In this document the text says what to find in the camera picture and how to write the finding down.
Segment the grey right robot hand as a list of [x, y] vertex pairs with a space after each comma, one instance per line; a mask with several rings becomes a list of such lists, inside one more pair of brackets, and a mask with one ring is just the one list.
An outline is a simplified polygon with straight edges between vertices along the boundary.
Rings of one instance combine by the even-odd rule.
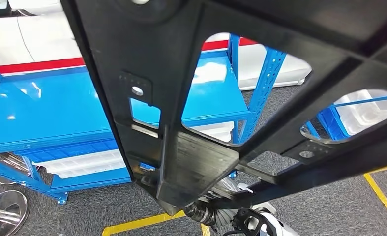
[[192, 220], [206, 226], [218, 228], [229, 224], [238, 212], [238, 209], [216, 209], [210, 205], [212, 200], [228, 199], [240, 188], [229, 178], [219, 181], [211, 190], [198, 200], [187, 205], [183, 212]]

